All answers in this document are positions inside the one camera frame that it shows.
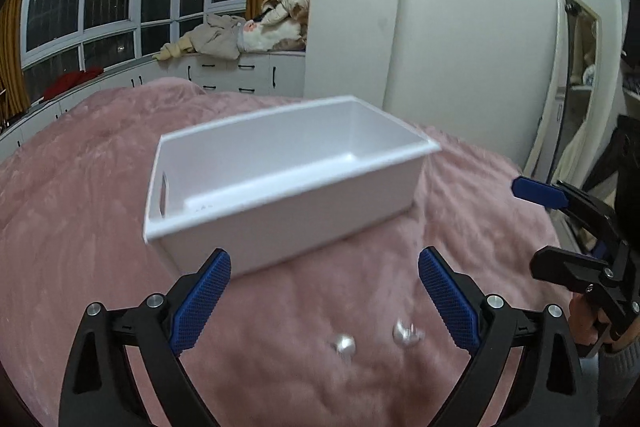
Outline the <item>person's right hand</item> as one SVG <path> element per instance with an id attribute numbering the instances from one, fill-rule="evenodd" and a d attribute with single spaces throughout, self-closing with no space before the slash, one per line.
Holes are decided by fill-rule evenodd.
<path id="1" fill-rule="evenodd" d="M 568 326 L 575 343 L 581 346 L 594 345 L 600 336 L 596 324 L 608 324 L 610 320 L 602 310 L 594 309 L 586 295 L 574 294 L 570 300 Z"/>

